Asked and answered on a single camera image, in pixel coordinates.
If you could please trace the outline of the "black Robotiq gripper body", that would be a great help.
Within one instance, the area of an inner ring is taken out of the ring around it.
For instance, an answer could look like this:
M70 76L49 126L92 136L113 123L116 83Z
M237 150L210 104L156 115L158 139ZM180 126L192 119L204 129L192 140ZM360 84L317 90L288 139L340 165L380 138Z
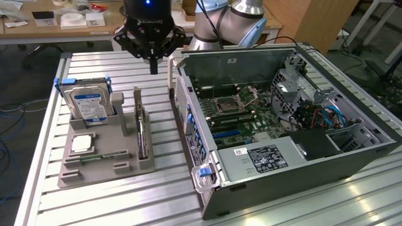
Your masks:
M125 0L125 49L145 60L162 58L162 44L173 28L169 0Z

